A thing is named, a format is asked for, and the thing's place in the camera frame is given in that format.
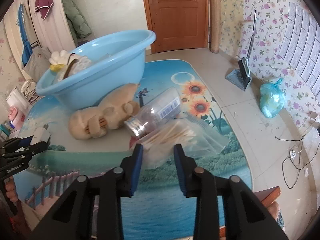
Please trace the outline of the person left hand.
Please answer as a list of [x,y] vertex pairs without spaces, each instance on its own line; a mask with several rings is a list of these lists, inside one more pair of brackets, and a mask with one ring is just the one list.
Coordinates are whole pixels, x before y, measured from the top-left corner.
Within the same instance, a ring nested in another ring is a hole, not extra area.
[[16,191],[16,185],[14,178],[10,177],[9,180],[5,183],[6,196],[10,199],[11,202],[15,203],[18,201],[18,195]]

